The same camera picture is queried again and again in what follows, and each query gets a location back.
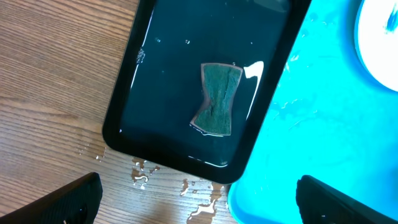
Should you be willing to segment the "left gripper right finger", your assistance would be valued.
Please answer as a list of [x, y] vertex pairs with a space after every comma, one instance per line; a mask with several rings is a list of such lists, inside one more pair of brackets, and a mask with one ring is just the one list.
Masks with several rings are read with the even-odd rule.
[[295, 198], [303, 224], [397, 224], [310, 175], [297, 181]]

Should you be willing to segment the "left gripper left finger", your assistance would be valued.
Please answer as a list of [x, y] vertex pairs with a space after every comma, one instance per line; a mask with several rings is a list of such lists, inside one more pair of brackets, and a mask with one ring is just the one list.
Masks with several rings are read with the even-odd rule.
[[91, 172], [1, 217], [1, 223], [93, 223], [102, 196], [100, 176]]

